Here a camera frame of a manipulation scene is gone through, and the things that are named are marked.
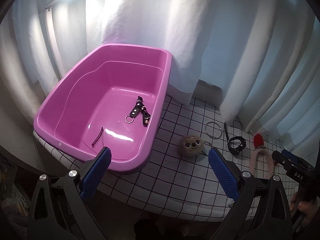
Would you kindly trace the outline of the person's right hand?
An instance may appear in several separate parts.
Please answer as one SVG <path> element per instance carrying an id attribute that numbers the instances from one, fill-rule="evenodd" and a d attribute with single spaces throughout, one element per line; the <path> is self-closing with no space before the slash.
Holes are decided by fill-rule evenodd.
<path id="1" fill-rule="evenodd" d="M 306 202 L 306 201 L 298 201 L 298 193 L 295 193 L 291 198 L 290 203 L 290 211 L 292 212 L 295 208 L 295 204 L 297 203 L 298 210 L 305 214 L 305 218 L 311 220 L 318 210 L 317 200 Z"/>

